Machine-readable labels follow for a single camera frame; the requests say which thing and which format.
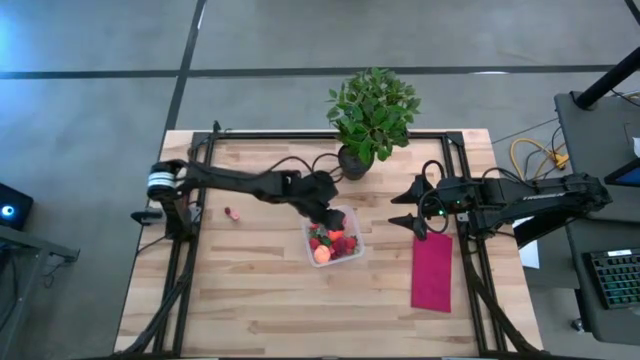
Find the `wooden tabletop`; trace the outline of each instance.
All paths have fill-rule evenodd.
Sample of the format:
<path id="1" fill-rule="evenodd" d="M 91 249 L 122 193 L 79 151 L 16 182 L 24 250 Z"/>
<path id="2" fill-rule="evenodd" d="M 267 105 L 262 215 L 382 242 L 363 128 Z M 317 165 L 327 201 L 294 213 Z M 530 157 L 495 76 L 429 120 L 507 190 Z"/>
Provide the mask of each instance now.
<path id="1" fill-rule="evenodd" d="M 489 133 L 461 131 L 472 175 L 481 176 L 495 166 Z M 186 159 L 192 133 L 168 132 L 161 159 Z M 312 162 L 338 149 L 334 140 L 223 140 L 216 142 L 212 165 L 260 172 L 289 155 Z M 447 314 L 410 307 L 412 233 L 387 222 L 415 213 L 415 205 L 391 205 L 389 200 L 406 191 L 430 159 L 443 162 L 440 143 L 413 140 L 406 148 L 394 148 L 384 163 L 376 161 L 363 179 L 338 183 L 340 195 L 332 205 L 355 209 L 366 251 L 359 259 L 320 269 L 309 263 L 300 216 L 291 206 L 207 190 L 183 356 L 477 355 L 455 226 L 448 230 L 454 248 L 452 312 Z M 325 158 L 319 168 L 336 165 L 335 158 Z M 295 161 L 280 168 L 303 170 Z M 427 174 L 433 184 L 440 176 L 434 170 L 430 167 Z M 240 214 L 240 221 L 224 214 L 226 206 Z M 162 225 L 147 227 L 140 246 L 162 235 Z M 157 310 L 170 248 L 167 240 L 138 256 L 116 350 L 130 345 Z M 515 241 L 496 236 L 487 250 L 500 306 L 525 338 L 541 348 Z M 169 322 L 168 347 L 176 312 L 177 306 Z M 495 348 L 484 307 L 483 319 L 490 348 Z"/>

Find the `gray floor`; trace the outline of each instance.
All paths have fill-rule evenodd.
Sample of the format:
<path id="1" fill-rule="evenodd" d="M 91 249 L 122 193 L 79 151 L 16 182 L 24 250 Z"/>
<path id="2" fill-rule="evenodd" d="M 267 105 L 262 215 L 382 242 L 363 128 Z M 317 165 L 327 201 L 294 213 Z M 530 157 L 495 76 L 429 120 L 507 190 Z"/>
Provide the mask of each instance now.
<path id="1" fill-rule="evenodd" d="M 0 72 L 176 70 L 196 0 L 0 0 Z M 638 45 L 622 0 L 209 0 L 193 69 L 612 64 Z M 404 76 L 423 99 L 416 128 L 488 128 L 494 140 L 555 117 L 553 95 L 601 73 Z M 619 87 L 640 87 L 634 76 Z M 341 77 L 190 79 L 176 128 L 328 128 Z M 39 289 L 20 359 L 110 353 L 175 79 L 0 80 L 0 182 L 33 195 L 28 231 L 79 246 Z M 519 136 L 547 143 L 549 122 Z M 511 168 L 510 142 L 495 144 Z M 529 151 L 518 148 L 520 163 Z M 632 359 L 568 328 L 569 291 L 531 288 L 545 348 Z"/>

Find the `black plant pot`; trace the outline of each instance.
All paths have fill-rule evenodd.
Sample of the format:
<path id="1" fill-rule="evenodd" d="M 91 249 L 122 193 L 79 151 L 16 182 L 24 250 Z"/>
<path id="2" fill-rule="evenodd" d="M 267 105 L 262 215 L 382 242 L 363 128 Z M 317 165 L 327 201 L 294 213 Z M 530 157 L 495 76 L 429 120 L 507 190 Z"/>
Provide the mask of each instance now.
<path id="1" fill-rule="evenodd" d="M 349 180 L 360 180 L 364 174 L 371 169 L 373 165 L 373 156 L 371 156 L 371 163 L 365 164 L 360 160 L 357 155 L 352 155 L 346 146 L 342 146 L 338 151 L 338 162 L 342 168 L 342 175 Z"/>

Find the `green leaves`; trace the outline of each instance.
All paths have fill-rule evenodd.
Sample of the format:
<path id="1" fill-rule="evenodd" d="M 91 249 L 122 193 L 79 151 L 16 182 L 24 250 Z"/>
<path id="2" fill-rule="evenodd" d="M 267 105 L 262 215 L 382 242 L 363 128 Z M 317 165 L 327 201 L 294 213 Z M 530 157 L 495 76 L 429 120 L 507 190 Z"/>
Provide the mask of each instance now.
<path id="1" fill-rule="evenodd" d="M 420 99 L 411 85 L 388 69 L 372 68 L 329 90 L 329 122 L 340 131 L 339 140 L 364 163 L 374 156 L 385 161 L 393 146 L 407 146 L 407 124 L 420 114 Z"/>

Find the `pink towel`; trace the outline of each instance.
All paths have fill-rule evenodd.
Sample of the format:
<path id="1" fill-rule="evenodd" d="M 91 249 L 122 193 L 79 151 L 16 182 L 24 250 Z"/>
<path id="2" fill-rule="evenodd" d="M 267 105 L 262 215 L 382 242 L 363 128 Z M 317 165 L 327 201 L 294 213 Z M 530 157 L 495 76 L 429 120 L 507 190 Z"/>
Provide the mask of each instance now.
<path id="1" fill-rule="evenodd" d="M 413 240 L 411 306 L 451 312 L 451 257 L 453 240 L 429 233 L 427 240 Z"/>

